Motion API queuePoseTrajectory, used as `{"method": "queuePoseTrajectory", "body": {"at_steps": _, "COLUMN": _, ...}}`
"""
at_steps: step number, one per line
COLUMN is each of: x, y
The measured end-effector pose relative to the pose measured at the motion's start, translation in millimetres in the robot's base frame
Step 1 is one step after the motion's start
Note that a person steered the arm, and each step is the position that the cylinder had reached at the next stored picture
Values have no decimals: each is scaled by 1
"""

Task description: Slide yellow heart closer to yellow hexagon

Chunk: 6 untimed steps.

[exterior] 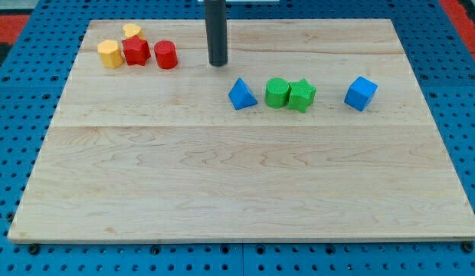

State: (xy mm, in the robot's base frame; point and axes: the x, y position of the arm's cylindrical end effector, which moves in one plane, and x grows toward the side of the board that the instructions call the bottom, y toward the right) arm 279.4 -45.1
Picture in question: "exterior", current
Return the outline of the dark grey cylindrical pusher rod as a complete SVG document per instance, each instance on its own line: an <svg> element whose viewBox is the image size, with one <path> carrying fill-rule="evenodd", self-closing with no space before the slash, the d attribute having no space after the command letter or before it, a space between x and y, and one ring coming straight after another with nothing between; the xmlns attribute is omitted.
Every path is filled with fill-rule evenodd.
<svg viewBox="0 0 475 276"><path fill-rule="evenodd" d="M225 0L204 0L205 27L210 65L221 67L228 62L227 14Z"/></svg>

